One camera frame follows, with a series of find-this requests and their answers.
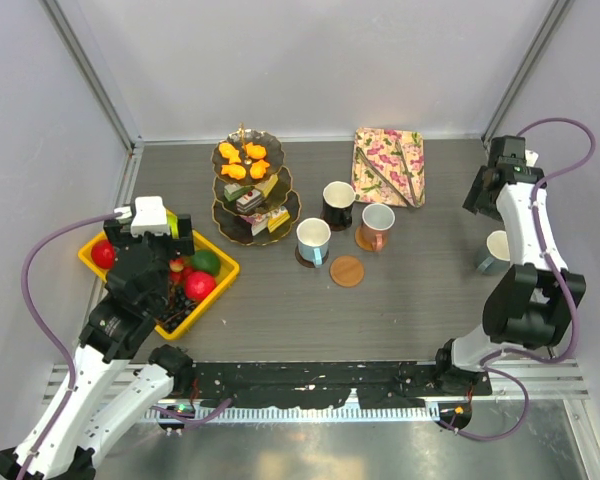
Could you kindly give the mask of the grey mug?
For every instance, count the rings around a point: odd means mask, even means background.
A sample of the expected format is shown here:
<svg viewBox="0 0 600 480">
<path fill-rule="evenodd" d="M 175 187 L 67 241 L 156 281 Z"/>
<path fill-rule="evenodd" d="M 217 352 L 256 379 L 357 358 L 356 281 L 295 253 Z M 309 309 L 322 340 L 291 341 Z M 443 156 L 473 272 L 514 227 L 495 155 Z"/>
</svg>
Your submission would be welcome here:
<svg viewBox="0 0 600 480">
<path fill-rule="evenodd" d="M 476 252 L 474 266 L 483 275 L 497 275 L 510 267 L 509 245 L 504 230 L 491 232 Z"/>
</svg>

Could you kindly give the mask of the chocolate cherry cake slice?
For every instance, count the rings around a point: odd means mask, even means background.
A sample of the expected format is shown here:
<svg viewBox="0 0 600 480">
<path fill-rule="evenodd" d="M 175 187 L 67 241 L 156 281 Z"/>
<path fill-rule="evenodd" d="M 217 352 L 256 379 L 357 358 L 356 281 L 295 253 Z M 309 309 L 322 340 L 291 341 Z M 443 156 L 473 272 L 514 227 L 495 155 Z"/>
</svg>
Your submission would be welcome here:
<svg viewBox="0 0 600 480">
<path fill-rule="evenodd" d="M 258 207 L 264 200 L 265 198 L 259 190 L 252 189 L 235 201 L 235 207 L 240 214 L 247 214 Z"/>
</svg>

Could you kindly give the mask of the orange fish pastry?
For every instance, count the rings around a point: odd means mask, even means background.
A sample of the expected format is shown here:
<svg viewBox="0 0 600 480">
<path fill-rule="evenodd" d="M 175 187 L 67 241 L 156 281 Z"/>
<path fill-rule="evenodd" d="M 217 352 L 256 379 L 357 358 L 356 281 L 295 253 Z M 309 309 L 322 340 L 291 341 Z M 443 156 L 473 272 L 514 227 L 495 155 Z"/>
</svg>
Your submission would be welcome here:
<svg viewBox="0 0 600 480">
<path fill-rule="evenodd" d="M 225 164 L 221 167 L 221 174 L 234 180 L 242 180 L 246 177 L 246 169 L 239 163 Z"/>
<path fill-rule="evenodd" d="M 251 164 L 249 174 L 252 179 L 261 180 L 266 175 L 269 167 L 270 164 L 266 160 L 258 160 Z"/>
<path fill-rule="evenodd" d="M 229 164 L 241 162 L 240 151 L 229 142 L 222 142 L 218 146 L 219 153 Z"/>
<path fill-rule="evenodd" d="M 263 145 L 249 142 L 245 145 L 246 155 L 252 160 L 262 160 L 267 156 L 267 150 Z"/>
</svg>

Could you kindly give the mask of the floral rectangular tray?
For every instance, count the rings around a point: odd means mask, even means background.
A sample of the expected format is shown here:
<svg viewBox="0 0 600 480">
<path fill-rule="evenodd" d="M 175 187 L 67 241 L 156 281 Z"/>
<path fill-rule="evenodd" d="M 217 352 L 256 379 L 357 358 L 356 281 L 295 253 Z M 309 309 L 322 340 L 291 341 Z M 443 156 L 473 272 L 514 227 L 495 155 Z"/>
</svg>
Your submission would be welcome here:
<svg viewBox="0 0 600 480">
<path fill-rule="evenodd" d="M 351 185 L 361 203 L 420 208 L 425 204 L 424 139 L 419 132 L 360 127 Z"/>
</svg>

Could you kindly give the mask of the cream cake slice with kiwi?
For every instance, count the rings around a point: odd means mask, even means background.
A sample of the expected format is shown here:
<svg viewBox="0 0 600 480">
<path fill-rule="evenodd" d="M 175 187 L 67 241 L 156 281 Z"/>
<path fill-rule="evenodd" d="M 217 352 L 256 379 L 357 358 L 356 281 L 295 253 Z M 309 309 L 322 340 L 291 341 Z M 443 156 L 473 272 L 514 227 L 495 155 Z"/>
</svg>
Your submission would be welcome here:
<svg viewBox="0 0 600 480">
<path fill-rule="evenodd" d="M 264 198 L 268 198 L 277 183 L 278 175 L 272 174 L 267 180 L 260 182 L 257 185 L 257 189 L 262 193 Z"/>
</svg>

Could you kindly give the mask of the yellow triangle cake slice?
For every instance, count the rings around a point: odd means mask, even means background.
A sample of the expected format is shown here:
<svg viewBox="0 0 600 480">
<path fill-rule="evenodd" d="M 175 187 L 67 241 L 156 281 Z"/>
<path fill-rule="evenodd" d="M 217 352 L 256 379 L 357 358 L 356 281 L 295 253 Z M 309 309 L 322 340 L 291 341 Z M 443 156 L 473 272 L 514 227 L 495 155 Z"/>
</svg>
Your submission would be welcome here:
<svg viewBox="0 0 600 480">
<path fill-rule="evenodd" d="M 285 222 L 291 218 L 291 215 L 286 207 L 280 206 L 269 213 L 267 221 L 267 230 L 269 233 L 273 233 Z"/>
</svg>

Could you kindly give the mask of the pink mug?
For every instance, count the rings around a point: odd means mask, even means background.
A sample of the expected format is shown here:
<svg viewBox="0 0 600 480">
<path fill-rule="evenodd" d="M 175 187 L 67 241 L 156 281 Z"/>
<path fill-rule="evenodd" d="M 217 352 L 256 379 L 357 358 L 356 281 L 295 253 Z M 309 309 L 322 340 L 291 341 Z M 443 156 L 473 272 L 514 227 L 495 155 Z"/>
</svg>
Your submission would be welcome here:
<svg viewBox="0 0 600 480">
<path fill-rule="evenodd" d="M 387 205 L 372 203 L 361 214 L 361 224 L 355 237 L 363 237 L 373 244 L 376 252 L 381 251 L 388 242 L 388 236 L 395 223 L 394 211 Z"/>
</svg>

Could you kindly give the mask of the dark wooden coaster top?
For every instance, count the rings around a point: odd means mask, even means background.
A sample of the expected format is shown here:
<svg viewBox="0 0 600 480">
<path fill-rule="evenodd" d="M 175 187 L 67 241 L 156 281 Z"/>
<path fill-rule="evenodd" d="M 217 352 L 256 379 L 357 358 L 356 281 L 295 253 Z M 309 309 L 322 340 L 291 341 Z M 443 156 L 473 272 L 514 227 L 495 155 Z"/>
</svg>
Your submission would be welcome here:
<svg viewBox="0 0 600 480">
<path fill-rule="evenodd" d="M 328 258 L 329 258 L 329 253 L 327 252 L 327 253 L 326 253 L 326 254 L 325 254 L 323 257 L 322 257 L 322 259 L 321 259 L 321 260 L 322 260 L 322 264 L 321 264 L 320 266 L 318 266 L 318 267 L 317 267 L 317 266 L 316 266 L 316 265 L 315 265 L 315 264 L 314 264 L 312 261 L 305 260 L 305 259 L 302 257 L 302 255 L 300 254 L 300 251 L 298 250 L 298 248 L 296 248 L 296 249 L 294 250 L 294 255 L 295 255 L 295 259 L 296 259 L 296 261 L 297 261 L 297 262 L 298 262 L 300 265 L 302 265 L 302 266 L 304 266 L 304 267 L 306 267 L 306 268 L 310 268 L 310 269 L 314 269 L 314 268 L 319 268 L 319 267 L 321 267 L 322 265 L 324 265 L 324 264 L 326 263 L 326 261 L 327 261 L 327 260 L 328 260 Z"/>
</svg>

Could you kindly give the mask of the light blue mug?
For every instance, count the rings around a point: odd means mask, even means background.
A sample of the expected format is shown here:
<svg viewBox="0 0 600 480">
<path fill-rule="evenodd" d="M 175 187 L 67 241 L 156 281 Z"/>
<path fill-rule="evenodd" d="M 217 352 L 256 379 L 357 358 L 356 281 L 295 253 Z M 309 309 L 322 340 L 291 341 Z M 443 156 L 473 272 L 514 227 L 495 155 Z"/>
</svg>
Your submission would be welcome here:
<svg viewBox="0 0 600 480">
<path fill-rule="evenodd" d="M 307 218 L 296 229 L 297 250 L 300 258 L 319 268 L 328 255 L 331 229 L 320 218 Z"/>
</svg>

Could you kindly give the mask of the light wooden coaster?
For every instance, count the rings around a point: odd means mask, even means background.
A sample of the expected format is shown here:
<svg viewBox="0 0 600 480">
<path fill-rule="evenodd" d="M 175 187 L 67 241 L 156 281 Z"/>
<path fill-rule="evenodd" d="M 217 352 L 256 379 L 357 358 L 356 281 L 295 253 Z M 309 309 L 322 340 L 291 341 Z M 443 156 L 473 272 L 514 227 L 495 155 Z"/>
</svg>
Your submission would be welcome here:
<svg viewBox="0 0 600 480">
<path fill-rule="evenodd" d="M 376 249 L 374 248 L 373 244 L 370 242 L 367 242 L 363 237 L 356 236 L 355 241 L 356 241 L 356 244 L 361 249 L 363 249 L 365 251 L 369 251 L 369 252 L 376 252 Z"/>
</svg>

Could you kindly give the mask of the black mug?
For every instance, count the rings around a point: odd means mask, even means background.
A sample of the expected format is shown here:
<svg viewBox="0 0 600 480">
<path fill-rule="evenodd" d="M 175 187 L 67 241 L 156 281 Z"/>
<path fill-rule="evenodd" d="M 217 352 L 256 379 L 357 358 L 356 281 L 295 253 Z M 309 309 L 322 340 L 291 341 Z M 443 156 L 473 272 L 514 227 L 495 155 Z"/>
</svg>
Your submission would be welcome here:
<svg viewBox="0 0 600 480">
<path fill-rule="evenodd" d="M 322 193 L 321 218 L 327 224 L 352 225 L 352 210 L 355 202 L 353 187 L 346 182 L 333 181 Z"/>
</svg>

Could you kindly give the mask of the medium brown wooden coaster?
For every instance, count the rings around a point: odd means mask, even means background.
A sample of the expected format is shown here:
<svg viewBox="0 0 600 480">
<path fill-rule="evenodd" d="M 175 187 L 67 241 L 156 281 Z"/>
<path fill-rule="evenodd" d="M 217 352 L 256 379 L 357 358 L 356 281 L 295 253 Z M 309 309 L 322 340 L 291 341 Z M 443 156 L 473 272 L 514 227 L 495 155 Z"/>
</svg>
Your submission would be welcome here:
<svg viewBox="0 0 600 480">
<path fill-rule="evenodd" d="M 332 280 L 339 286 L 352 288 L 361 283 L 365 276 L 362 262 L 350 255 L 337 257 L 329 269 Z"/>
</svg>

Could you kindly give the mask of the round wooden coaster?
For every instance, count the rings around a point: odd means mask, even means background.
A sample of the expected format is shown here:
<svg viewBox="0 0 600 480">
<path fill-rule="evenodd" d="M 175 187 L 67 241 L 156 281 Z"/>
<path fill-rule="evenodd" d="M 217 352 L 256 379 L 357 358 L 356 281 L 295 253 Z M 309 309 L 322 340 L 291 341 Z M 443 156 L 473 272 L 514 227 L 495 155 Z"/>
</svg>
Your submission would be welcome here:
<svg viewBox="0 0 600 480">
<path fill-rule="evenodd" d="M 328 224 L 328 225 L 332 232 L 341 232 L 341 231 L 345 231 L 345 230 L 348 230 L 349 228 L 351 228 L 351 224 L 349 224 L 349 225 Z"/>
</svg>

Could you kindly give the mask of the red lychee strawberry bunch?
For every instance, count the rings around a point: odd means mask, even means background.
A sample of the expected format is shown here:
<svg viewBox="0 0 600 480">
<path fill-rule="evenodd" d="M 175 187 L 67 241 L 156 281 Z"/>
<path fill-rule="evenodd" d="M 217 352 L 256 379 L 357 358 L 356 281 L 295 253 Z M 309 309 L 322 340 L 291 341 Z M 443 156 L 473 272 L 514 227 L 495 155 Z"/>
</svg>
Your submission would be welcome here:
<svg viewBox="0 0 600 480">
<path fill-rule="evenodd" d="M 177 257 L 169 261 L 169 277 L 173 285 L 181 285 L 193 272 L 189 257 Z"/>
</svg>

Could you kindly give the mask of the red pomegranate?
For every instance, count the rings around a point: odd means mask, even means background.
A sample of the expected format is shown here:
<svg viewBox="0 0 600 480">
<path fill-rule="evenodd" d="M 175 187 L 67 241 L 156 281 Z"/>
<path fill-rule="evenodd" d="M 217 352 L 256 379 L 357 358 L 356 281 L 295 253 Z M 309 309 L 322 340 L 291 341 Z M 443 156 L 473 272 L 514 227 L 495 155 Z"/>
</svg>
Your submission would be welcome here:
<svg viewBox="0 0 600 480">
<path fill-rule="evenodd" d="M 184 282 L 185 295 L 196 302 L 205 300 L 215 288 L 215 278 L 202 271 L 192 272 Z"/>
</svg>

